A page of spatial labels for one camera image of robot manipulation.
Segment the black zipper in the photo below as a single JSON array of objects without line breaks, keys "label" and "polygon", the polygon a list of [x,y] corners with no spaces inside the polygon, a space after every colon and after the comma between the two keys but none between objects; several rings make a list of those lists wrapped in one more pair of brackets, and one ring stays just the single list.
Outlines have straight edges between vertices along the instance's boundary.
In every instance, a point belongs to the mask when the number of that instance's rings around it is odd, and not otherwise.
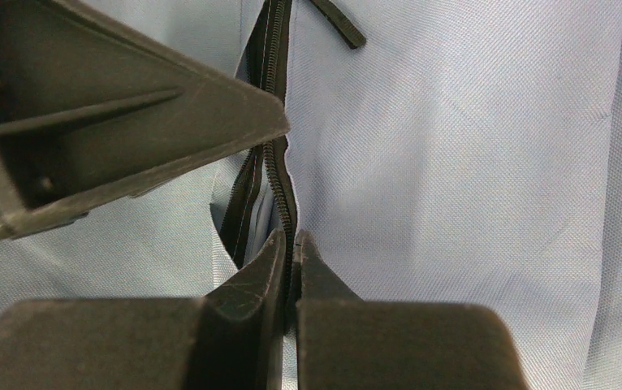
[{"label": "black zipper", "polygon": [[[366,43],[363,34],[332,2],[310,1],[330,21],[350,48],[356,49]],[[273,94],[283,104],[287,92],[287,52],[291,14],[292,0],[266,0],[246,50],[250,83]],[[258,164],[264,162],[285,232],[283,287],[287,300],[291,293],[297,213],[292,180],[285,166],[286,150],[287,138],[281,136],[249,152],[232,189],[230,204],[222,222],[221,237],[235,264],[242,267],[253,203],[260,191],[261,174],[258,173],[260,172]]]}]

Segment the black zipper pull tab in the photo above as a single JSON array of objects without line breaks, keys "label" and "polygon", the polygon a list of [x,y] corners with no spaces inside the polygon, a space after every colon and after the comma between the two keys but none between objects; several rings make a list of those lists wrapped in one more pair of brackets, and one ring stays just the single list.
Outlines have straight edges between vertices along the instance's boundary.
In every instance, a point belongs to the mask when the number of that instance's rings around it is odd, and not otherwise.
[{"label": "black zipper pull tab", "polygon": [[366,44],[364,34],[330,0],[311,0],[311,3],[328,19],[350,49],[358,49]]}]

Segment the light blue fabric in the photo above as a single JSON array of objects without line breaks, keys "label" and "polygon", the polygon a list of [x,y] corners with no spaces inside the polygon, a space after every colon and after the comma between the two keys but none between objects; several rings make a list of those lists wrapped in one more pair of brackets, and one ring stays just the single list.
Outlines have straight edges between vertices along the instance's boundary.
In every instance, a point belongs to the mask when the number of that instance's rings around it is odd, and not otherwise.
[{"label": "light blue fabric", "polygon": [[[87,2],[234,74],[263,0]],[[300,228],[362,297],[496,310],[532,389],[622,389],[622,2],[334,2],[369,43],[350,51],[294,1]],[[207,293],[236,271],[215,227],[242,160],[0,242],[0,312],[27,297]],[[284,353],[296,388],[293,339]]]}]

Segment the zipper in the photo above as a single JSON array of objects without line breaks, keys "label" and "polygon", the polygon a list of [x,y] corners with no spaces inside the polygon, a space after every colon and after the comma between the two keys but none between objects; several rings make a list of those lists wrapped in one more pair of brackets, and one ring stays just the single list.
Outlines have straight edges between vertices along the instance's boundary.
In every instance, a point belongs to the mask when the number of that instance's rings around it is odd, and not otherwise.
[{"label": "zipper", "polygon": [[[351,49],[365,45],[364,35],[330,0],[310,1],[328,19]],[[291,14],[292,0],[266,0],[246,49],[249,82],[273,94],[283,104],[287,92],[287,54]],[[293,305],[296,296],[292,289],[296,290],[296,283],[293,280],[292,262],[297,210],[292,180],[285,166],[286,151],[287,138],[281,136],[249,152],[232,189],[231,200],[222,222],[221,237],[227,252],[235,260],[235,264],[242,267],[253,203],[260,191],[261,173],[258,164],[264,163],[285,233],[283,291],[287,303],[291,301]]]}]

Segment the open zipper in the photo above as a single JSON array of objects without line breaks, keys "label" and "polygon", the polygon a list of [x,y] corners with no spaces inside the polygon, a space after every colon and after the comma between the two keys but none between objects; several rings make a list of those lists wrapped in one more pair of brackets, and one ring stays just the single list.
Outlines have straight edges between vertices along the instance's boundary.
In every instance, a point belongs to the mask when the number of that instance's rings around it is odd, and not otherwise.
[{"label": "open zipper", "polygon": [[[310,1],[330,21],[350,48],[356,49],[365,45],[363,34],[330,0]],[[246,49],[249,82],[272,93],[283,104],[287,92],[291,14],[292,0],[266,0]],[[285,166],[286,150],[287,138],[281,136],[249,151],[232,188],[220,236],[225,249],[237,267],[241,268],[244,265],[253,204],[261,190],[261,164],[264,163],[285,232],[283,288],[287,299],[291,292],[297,213],[292,181]]]}]

